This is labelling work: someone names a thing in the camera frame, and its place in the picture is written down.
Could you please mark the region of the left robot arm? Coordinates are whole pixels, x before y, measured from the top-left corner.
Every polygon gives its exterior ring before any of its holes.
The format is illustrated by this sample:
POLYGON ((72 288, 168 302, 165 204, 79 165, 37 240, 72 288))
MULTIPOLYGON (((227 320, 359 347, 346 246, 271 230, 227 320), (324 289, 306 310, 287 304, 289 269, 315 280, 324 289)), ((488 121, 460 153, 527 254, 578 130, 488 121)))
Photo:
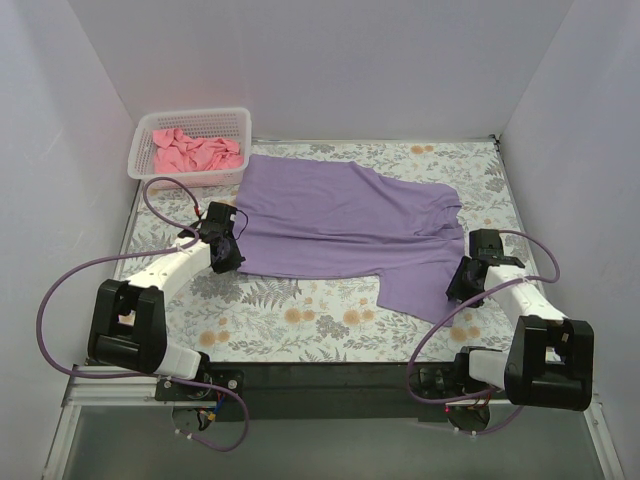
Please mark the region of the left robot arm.
POLYGON ((208 358, 169 339, 166 306, 186 283, 210 268, 237 270, 245 261, 234 233, 234 206, 212 202, 203 219, 183 230, 168 254, 123 281, 107 280, 97 292, 88 340, 91 360, 150 375, 178 378, 193 400, 213 386, 208 358))

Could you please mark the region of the purple t shirt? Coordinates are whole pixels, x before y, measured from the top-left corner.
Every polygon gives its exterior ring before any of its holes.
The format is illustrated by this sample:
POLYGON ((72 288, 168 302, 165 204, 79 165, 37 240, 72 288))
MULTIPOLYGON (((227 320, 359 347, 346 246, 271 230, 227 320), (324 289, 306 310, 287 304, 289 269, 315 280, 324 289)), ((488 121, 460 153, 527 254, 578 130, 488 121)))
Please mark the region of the purple t shirt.
POLYGON ((257 276, 333 280, 375 275, 377 304, 431 323, 465 253, 457 192, 383 176, 355 162, 254 155, 236 197, 235 230, 257 276))

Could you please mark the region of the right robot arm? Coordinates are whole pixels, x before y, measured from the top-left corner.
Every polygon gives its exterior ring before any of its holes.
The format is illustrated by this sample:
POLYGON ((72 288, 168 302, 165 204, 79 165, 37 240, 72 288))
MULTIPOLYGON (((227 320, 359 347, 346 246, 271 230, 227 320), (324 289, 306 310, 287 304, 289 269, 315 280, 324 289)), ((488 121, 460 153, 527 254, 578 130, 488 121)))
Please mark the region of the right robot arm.
POLYGON ((584 411, 592 400, 594 331, 554 307, 536 282, 520 259, 504 253, 499 230, 469 233, 469 254, 446 295, 465 308, 493 299, 514 333, 505 351, 462 348, 454 360, 453 387, 469 398, 494 387, 514 405, 584 411))

